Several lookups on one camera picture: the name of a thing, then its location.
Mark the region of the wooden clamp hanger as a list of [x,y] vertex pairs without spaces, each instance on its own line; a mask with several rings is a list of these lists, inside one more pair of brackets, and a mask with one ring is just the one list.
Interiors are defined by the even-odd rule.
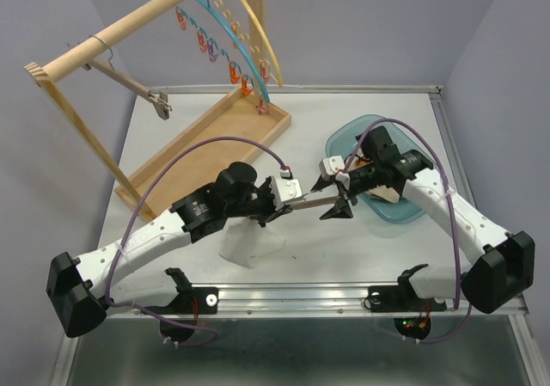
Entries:
[[114,80],[116,83],[124,86],[126,89],[129,89],[136,96],[145,99],[149,104],[153,106],[153,108],[156,110],[157,115],[161,119],[169,119],[170,113],[173,109],[168,102],[168,94],[162,90],[155,91],[153,89],[150,89],[138,82],[137,80],[133,79],[123,71],[115,69],[112,63],[112,47],[110,47],[105,40],[97,35],[90,35],[90,38],[98,40],[104,47],[106,47],[106,49],[110,52],[110,57],[107,62],[98,58],[93,58],[85,63],[82,67],[85,70],[98,70],[103,75]]
[[284,212],[287,213],[292,211],[312,209],[324,205],[334,205],[338,199],[339,195],[313,199],[309,199],[307,196],[305,196],[300,199],[294,199],[286,204]]

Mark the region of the beige underwear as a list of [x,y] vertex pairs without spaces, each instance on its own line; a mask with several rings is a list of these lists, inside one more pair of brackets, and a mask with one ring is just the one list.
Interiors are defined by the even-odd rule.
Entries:
[[380,167],[387,170],[387,182],[372,188],[366,193],[390,203],[397,203],[400,195],[397,191],[399,173],[394,169],[394,162],[400,159],[400,152],[388,134],[371,132],[364,140],[355,137],[359,149],[351,163],[350,171],[363,166]]

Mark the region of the white underwear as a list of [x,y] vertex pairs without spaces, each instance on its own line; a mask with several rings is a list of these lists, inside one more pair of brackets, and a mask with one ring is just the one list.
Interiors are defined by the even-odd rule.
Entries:
[[277,230],[243,219],[227,228],[218,254],[237,266],[254,268],[262,259],[283,250],[285,245],[285,236]]

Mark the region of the yellow plastic clip hanger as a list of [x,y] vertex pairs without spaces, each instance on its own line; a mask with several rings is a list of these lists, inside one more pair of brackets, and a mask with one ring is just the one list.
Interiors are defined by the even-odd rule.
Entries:
[[238,0],[247,13],[247,31],[232,14],[223,0],[212,0],[229,22],[231,33],[240,42],[248,45],[254,64],[259,68],[265,83],[273,81],[280,88],[284,86],[284,77],[277,55],[266,32],[266,0]]

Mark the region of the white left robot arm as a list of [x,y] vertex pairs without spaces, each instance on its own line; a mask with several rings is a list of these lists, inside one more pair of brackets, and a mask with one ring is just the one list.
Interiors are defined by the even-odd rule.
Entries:
[[210,182],[174,202],[157,218],[103,248],[73,257],[63,252],[51,261],[46,295],[64,334],[76,338],[97,328],[108,311],[142,313],[214,313],[206,298],[215,291],[195,289],[177,267],[166,269],[159,283],[145,288],[129,277],[167,253],[224,229],[230,218],[248,218],[265,226],[290,211],[303,195],[298,179],[270,176],[255,184],[255,169],[233,162]]

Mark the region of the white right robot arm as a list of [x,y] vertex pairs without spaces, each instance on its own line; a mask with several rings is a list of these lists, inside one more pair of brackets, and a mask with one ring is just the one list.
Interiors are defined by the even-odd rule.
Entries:
[[373,289],[368,297],[372,310],[414,311],[425,301],[465,299],[491,314],[533,284],[535,242],[528,233],[513,234],[477,211],[421,151],[401,152],[385,126],[358,137],[357,145],[367,164],[354,166],[353,156],[328,156],[319,164],[313,190],[338,188],[338,198],[323,218],[352,218],[358,195],[388,187],[424,211],[450,236],[454,257],[469,262],[466,268],[420,264],[406,269],[395,285]]

